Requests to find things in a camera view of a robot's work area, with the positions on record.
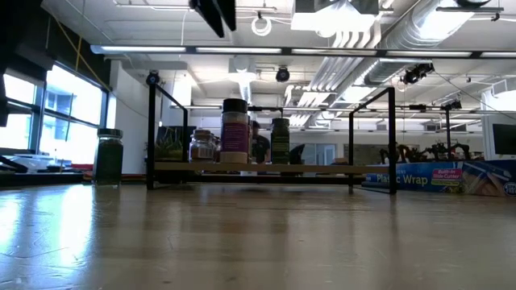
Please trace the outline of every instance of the ceiling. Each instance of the ceiling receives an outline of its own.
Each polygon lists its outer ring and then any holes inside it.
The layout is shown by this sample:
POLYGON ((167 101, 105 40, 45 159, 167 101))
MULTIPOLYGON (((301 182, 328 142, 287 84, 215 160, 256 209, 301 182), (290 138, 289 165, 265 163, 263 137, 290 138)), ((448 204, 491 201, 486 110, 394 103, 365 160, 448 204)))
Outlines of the ceiling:
MULTIPOLYGON (((130 0, 116 0, 128 4, 130 0)), ((274 17, 291 17, 293 0, 266 0, 267 6, 277 8, 274 17)), ((132 4, 187 5, 187 0, 131 0, 132 4)), ((264 0, 237 0, 237 6, 264 5, 264 0)), ((416 0, 395 0, 393 13, 382 20, 382 31, 393 25, 416 0)), ((490 6, 497 6, 492 0, 490 6)), ((516 1, 503 1, 505 11, 502 17, 516 19, 516 1)), ((251 29, 250 16, 253 13, 238 13, 237 32, 220 39, 195 12, 158 11, 153 9, 117 7, 112 0, 88 0, 85 2, 84 18, 81 17, 83 0, 45 0, 44 8, 54 13, 66 26, 82 35, 92 44, 132 44, 132 45, 238 45, 238 46, 288 46, 327 47, 333 39, 319 37, 312 31, 292 31, 290 25, 274 22, 271 33, 265 37, 255 35, 251 29)), ((507 21, 468 21, 454 35, 439 45, 439 48, 467 49, 512 49, 516 47, 514 28, 516 23, 507 21)), ((221 102, 225 97, 239 93, 239 86, 228 81, 229 56, 196 55, 130 55, 131 62, 143 61, 184 61, 197 78, 207 95, 193 96, 195 104, 221 102)), ((322 57, 301 56, 258 56, 254 57, 260 71, 258 81, 251 84, 252 93, 263 103, 277 102, 285 94, 289 84, 307 84, 312 80, 323 61, 322 57), (277 68, 287 65, 291 73, 289 83, 275 81, 277 68)), ((516 74, 513 60, 435 60, 435 70, 455 86, 474 97, 489 87, 485 83, 503 80, 516 74)), ((431 74, 428 78, 412 85, 405 92, 397 91, 398 104, 439 103, 444 96, 457 92, 442 77, 431 74)), ((467 94, 461 95, 463 107, 477 108, 480 103, 467 94)), ((386 107, 385 100, 375 106, 386 107)))

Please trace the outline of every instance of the dark green jar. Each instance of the dark green jar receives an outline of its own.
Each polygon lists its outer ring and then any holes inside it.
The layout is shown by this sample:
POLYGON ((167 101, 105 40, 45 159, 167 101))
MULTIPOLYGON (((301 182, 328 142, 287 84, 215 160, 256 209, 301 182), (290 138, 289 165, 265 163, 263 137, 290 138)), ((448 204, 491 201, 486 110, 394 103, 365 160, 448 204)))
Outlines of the dark green jar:
POLYGON ((273 164, 288 164, 290 151, 290 122, 287 118, 274 118, 271 132, 271 160, 273 164))
POLYGON ((94 183, 96 185, 118 185, 122 179, 123 133, 117 129, 98 129, 97 136, 94 183))

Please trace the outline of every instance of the window frame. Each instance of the window frame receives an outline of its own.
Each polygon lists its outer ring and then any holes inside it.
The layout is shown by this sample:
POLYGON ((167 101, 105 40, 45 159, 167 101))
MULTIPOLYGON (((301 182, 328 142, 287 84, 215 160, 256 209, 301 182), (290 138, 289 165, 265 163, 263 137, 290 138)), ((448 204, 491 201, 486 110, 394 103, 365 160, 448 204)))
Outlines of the window frame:
POLYGON ((47 92, 47 82, 45 81, 43 85, 36 83, 35 81, 31 81, 30 77, 25 77, 22 73, 16 71, 8 71, 7 75, 11 77, 15 77, 21 79, 23 81, 28 81, 35 86, 35 97, 34 104, 26 103, 23 101, 16 100, 7 96, 7 107, 9 110, 15 111, 17 114, 31 114, 31 128, 29 131, 29 142, 27 145, 28 150, 33 150, 36 154, 40 154, 40 143, 41 143, 41 135, 43 132, 44 125, 44 115, 58 118, 67 122, 67 126, 70 126, 70 123, 76 123, 88 127, 92 127, 95 129, 105 128, 107 121, 107 110, 108 110, 108 101, 109 101, 109 92, 107 89, 103 88, 99 83, 90 80, 89 78, 81 75, 80 73, 75 73, 72 69, 63 65, 62 63, 56 62, 54 64, 62 69, 64 69, 68 73, 72 73, 79 77, 81 80, 86 81, 87 83, 95 86, 100 89, 102 92, 102 100, 100 109, 100 120, 99 124, 93 124, 92 122, 87 122, 85 120, 81 120, 79 118, 75 118, 73 116, 68 116, 67 114, 63 114, 61 112, 57 112, 55 110, 45 109, 46 102, 46 92, 47 92))

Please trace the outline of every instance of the spice jar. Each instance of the spice jar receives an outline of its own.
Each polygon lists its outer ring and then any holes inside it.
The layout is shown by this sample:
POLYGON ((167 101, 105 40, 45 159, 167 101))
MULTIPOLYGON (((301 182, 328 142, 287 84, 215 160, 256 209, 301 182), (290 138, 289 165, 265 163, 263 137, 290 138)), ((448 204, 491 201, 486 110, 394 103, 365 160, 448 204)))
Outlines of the spice jar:
POLYGON ((288 164, 290 149, 289 120, 274 118, 271 132, 271 161, 273 164, 288 164))
POLYGON ((230 98, 223 102, 220 163, 246 164, 249 156, 248 103, 230 98))
POLYGON ((190 142, 190 162, 211 163, 213 162, 214 147, 209 130, 195 130, 190 142))
POLYGON ((123 132, 98 129, 93 181, 96 185, 119 185, 122 180, 123 132))

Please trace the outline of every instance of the table surface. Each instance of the table surface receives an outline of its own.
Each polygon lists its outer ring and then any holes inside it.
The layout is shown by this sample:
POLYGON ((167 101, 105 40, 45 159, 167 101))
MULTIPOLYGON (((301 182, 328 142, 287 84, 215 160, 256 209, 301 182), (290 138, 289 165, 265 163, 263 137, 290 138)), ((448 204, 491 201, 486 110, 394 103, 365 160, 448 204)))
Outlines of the table surface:
POLYGON ((514 289, 516 201, 347 187, 0 191, 0 288, 514 289))

